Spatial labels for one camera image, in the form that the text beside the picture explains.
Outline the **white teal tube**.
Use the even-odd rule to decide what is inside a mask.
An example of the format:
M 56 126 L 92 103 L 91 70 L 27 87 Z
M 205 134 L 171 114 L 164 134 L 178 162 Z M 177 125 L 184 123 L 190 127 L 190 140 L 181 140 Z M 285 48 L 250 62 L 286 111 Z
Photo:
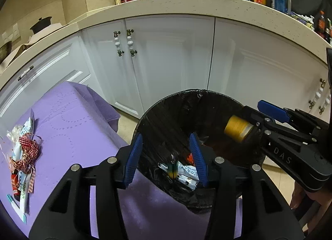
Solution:
M 20 220 L 24 224 L 26 224 L 26 215 L 22 212 L 22 210 L 20 210 L 19 206 L 16 204 L 15 200 L 13 199 L 13 197 L 10 194 L 7 194 L 7 199 L 11 203 L 11 206 L 12 206 L 13 210 L 16 212 L 16 214 L 18 215 L 18 217 L 20 218 Z

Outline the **red plastic bag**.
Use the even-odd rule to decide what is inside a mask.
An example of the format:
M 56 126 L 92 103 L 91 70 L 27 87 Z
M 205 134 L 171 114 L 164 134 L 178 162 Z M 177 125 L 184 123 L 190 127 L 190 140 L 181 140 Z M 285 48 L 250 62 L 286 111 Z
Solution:
M 187 157 L 186 157 L 186 160 L 187 162 L 191 165 L 191 166 L 195 166 L 195 161 L 194 161 L 194 158 L 192 156 L 192 153 L 189 154 Z

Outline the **red checkered ribbon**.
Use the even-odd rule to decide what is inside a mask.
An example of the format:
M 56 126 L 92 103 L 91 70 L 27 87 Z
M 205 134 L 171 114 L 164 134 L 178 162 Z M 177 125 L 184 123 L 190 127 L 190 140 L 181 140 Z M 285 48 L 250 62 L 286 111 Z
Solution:
M 22 158 L 18 161 L 14 161 L 11 158 L 11 164 L 13 168 L 17 171 L 30 176 L 30 183 L 28 188 L 28 193 L 34 191 L 34 182 L 36 177 L 35 161 L 39 155 L 40 145 L 35 139 L 32 139 L 32 133 L 26 133 L 19 137 L 19 143 L 21 146 Z

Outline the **light blue tube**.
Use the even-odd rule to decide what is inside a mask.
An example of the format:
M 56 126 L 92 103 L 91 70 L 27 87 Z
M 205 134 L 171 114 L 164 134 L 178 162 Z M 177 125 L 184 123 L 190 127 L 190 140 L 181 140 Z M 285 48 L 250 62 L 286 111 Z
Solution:
M 31 174 L 24 176 L 24 181 L 22 182 L 22 187 L 21 187 L 20 211 L 23 214 L 26 213 L 26 205 L 27 205 L 28 195 L 29 195 L 30 177 L 31 177 Z

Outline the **clear plastic bag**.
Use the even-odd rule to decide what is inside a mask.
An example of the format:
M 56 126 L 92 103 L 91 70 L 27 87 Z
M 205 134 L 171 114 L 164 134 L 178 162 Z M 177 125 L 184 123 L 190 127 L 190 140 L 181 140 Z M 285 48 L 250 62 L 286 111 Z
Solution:
M 13 147 L 15 147 L 16 143 L 18 143 L 18 139 L 22 129 L 22 125 L 15 125 L 12 130 L 7 131 L 6 137 L 12 142 Z

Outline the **purple tablecloth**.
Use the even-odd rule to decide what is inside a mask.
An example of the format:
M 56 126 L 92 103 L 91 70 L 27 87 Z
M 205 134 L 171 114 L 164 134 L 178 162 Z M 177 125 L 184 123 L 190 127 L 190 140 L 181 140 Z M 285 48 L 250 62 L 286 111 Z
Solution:
M 15 123 L 24 124 L 30 115 L 35 116 L 35 136 L 42 143 L 25 222 L 8 199 L 12 186 L 6 158 L 12 142 L 1 136 L 1 239 L 27 239 L 40 209 L 71 165 L 98 165 L 126 144 L 117 133 L 119 114 L 85 85 L 58 85 L 25 114 L 15 116 Z M 204 238 L 209 214 L 194 214 L 140 172 L 135 173 L 127 189 L 118 193 L 130 239 Z

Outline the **steel wok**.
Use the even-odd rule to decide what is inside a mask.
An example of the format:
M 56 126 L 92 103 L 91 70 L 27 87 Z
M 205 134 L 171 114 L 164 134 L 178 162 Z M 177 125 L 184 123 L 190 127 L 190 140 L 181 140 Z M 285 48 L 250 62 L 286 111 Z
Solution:
M 5 58 L 11 53 L 12 50 L 12 41 L 6 42 L 0 48 L 0 64 L 5 60 Z

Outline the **brown paper stove cover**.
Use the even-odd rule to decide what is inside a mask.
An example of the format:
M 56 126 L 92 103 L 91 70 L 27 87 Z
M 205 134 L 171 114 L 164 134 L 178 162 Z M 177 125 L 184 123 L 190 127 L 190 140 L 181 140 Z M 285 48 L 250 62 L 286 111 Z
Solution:
M 33 34 L 27 43 L 23 43 L 20 46 L 18 46 L 16 49 L 14 49 L 2 62 L 1 62 L 1 68 L 0 72 L 3 73 L 3 71 L 19 56 L 23 53 L 23 51 L 30 48 L 32 45 L 34 45 L 39 40 L 43 39 L 47 35 L 50 35 L 51 33 L 57 31 L 58 29 L 61 29 L 63 25 L 61 23 L 54 23 L 50 24 L 48 27 L 45 27 L 41 31 L 39 31 L 36 34 Z

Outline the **black cooking pot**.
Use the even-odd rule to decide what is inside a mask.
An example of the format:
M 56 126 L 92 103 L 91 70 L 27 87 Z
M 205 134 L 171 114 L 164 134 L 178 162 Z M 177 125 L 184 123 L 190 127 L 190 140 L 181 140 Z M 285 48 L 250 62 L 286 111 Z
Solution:
M 45 18 L 39 18 L 38 22 L 35 23 L 30 30 L 33 32 L 33 34 L 36 34 L 40 32 L 41 30 L 45 29 L 46 27 L 51 25 L 51 16 L 45 17 Z

